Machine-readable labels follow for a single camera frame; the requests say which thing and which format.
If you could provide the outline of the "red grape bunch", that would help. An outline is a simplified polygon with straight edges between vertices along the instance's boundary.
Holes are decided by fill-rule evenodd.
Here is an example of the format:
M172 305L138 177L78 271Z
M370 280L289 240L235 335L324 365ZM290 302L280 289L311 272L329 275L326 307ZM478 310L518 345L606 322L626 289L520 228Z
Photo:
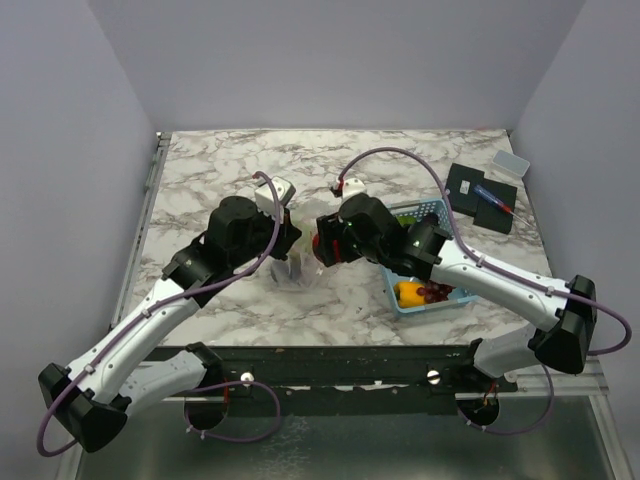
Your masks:
M425 304L447 301L454 288L447 284L426 282L416 290L416 294L424 300Z

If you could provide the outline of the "red tomato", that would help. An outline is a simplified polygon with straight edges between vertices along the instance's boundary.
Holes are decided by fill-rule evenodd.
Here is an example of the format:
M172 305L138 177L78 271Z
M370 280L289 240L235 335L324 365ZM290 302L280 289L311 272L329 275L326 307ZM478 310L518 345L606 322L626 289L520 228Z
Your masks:
M321 250L320 250L320 247L319 247L319 235L318 234L314 234L313 235L313 238L312 238L312 251L313 251L313 255L315 256L315 258L319 262L323 262L322 256L321 256Z

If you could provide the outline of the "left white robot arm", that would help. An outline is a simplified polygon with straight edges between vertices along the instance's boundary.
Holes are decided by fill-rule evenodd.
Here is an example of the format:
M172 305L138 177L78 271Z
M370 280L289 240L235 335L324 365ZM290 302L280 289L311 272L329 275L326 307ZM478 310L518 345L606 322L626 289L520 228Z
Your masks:
M152 367L140 363L172 330L221 290L267 259L284 260L301 232L287 199L258 194L224 198L207 229L176 252L146 297L95 346L38 376L47 420L56 419L87 453L107 446L135 413L174 394L251 384L229 380L222 359L197 342Z

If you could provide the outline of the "clear pink zip bag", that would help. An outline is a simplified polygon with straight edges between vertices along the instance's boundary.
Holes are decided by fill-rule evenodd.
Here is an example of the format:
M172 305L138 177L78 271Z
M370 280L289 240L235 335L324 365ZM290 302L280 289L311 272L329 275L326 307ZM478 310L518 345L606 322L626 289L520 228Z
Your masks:
M315 223L310 217L297 212L291 214L291 220L301 231L301 237L294 242L286 260L272 261L271 278L275 285L283 290L311 289L324 273L324 267L316 258L312 247L316 233Z

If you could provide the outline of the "purple eggplant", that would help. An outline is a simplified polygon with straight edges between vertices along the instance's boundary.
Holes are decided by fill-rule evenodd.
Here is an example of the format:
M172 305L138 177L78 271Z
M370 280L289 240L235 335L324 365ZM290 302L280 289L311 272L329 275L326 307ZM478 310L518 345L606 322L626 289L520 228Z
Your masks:
M302 255L289 255L287 261L281 266L280 281L287 286L307 286L308 280Z

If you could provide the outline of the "orange fruit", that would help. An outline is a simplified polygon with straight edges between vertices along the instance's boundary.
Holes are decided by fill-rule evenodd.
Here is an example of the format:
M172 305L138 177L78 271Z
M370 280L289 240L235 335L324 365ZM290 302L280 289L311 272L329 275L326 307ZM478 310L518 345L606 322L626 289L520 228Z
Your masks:
M401 215L396 217L401 226L410 226L417 222L417 219L412 215Z

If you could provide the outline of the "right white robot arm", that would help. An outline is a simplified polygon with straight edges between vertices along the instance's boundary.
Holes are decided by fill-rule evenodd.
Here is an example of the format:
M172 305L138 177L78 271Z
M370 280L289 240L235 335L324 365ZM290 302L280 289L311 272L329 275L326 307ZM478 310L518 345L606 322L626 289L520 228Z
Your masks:
M583 371L596 323L595 284L539 277L479 252L464 252L435 220L403 225L377 198L360 193L316 220L313 250L330 267L360 258L403 277L467 289L528 321L500 337L473 342L461 383L481 391L503 374L541 364Z

